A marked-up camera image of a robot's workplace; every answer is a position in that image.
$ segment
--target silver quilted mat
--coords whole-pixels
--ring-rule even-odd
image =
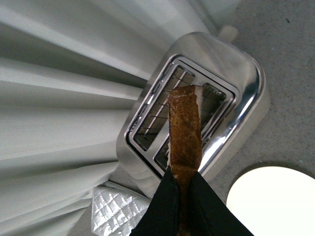
[[[150,200],[112,182],[94,188],[92,233],[128,236],[147,211]]]

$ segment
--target slice of bread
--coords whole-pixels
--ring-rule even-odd
[[[180,186],[180,216],[178,236],[189,235],[187,224],[188,188],[202,159],[200,107],[202,87],[177,87],[170,92],[169,165]]]

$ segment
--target gray floor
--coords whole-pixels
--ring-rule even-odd
[[[272,104],[265,119],[232,161],[211,182],[223,201],[244,172],[277,165],[315,178],[315,1],[243,0],[231,25],[236,46],[264,68]],[[112,177],[125,183],[121,168]],[[69,236],[90,233],[87,210]]]

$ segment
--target toaster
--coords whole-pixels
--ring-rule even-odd
[[[206,33],[178,39],[157,66],[124,123],[117,157],[152,198],[168,160],[167,97],[175,87],[203,87],[199,172],[209,182],[231,160],[270,106],[265,75],[248,54]]]

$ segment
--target curtain fold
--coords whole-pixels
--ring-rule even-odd
[[[66,235],[165,52],[238,2],[0,1],[0,235]]]

